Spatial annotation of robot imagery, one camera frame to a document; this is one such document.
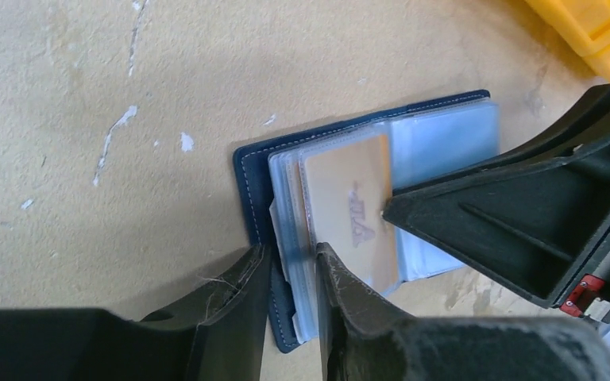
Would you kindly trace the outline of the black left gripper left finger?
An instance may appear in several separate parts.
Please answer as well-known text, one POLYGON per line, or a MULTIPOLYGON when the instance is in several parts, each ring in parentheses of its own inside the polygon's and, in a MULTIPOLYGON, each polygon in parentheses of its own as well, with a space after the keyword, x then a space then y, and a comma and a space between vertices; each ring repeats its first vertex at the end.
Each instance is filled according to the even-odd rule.
POLYGON ((140 321, 100 308, 0 309, 0 380, 257 380, 272 253, 140 321))

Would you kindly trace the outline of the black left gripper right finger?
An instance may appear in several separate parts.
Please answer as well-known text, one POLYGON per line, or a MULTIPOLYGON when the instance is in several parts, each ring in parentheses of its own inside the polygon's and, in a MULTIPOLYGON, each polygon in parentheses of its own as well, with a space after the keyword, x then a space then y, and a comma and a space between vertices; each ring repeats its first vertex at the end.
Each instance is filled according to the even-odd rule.
POLYGON ((561 317, 416 317, 316 247, 326 380, 610 380, 590 325, 561 317))

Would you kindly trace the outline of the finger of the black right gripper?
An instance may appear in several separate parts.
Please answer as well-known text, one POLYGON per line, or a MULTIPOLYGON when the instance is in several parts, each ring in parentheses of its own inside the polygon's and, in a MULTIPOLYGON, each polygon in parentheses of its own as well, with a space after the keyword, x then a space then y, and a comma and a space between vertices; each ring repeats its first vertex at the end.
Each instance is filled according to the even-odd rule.
POLYGON ((610 302, 610 84, 509 152, 395 192, 384 219, 545 308, 610 302))

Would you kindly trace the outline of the blue leather card holder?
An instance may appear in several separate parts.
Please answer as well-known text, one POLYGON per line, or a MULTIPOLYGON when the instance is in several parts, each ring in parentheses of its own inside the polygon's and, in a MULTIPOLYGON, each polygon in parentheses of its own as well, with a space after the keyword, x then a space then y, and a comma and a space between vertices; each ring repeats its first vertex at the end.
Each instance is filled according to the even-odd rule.
POLYGON ((268 319, 277 348, 319 334, 315 246, 330 244, 382 295, 461 262, 387 223, 392 193, 499 151, 499 111, 486 90, 381 110, 237 148, 232 156, 251 244, 272 248, 268 319))

